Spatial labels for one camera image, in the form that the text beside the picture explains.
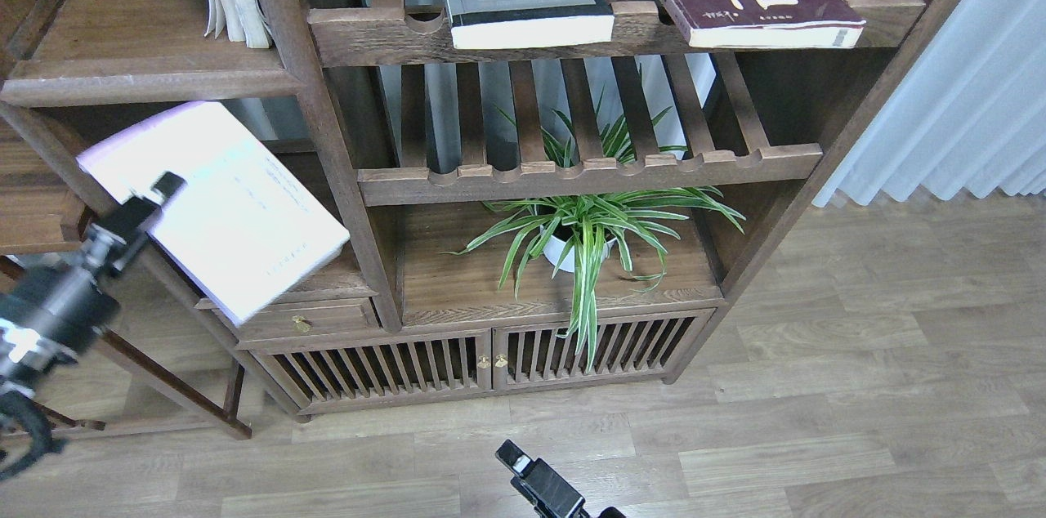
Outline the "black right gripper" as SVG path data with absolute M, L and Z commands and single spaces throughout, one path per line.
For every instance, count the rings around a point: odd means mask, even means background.
M 577 489 L 544 459 L 531 458 L 511 440 L 505 440 L 494 455 L 511 470 L 509 485 L 535 506 L 539 517 L 626 518 L 617 506 L 589 511 Z

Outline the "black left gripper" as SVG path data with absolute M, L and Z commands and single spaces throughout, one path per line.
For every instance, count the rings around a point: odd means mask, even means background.
M 108 213 L 103 228 L 90 228 L 74 262 L 27 270 L 2 298 L 4 376 L 42 376 L 78 362 L 119 309 L 100 281 L 138 257 L 150 227 L 184 186 L 182 176 L 164 172 L 146 195 Z

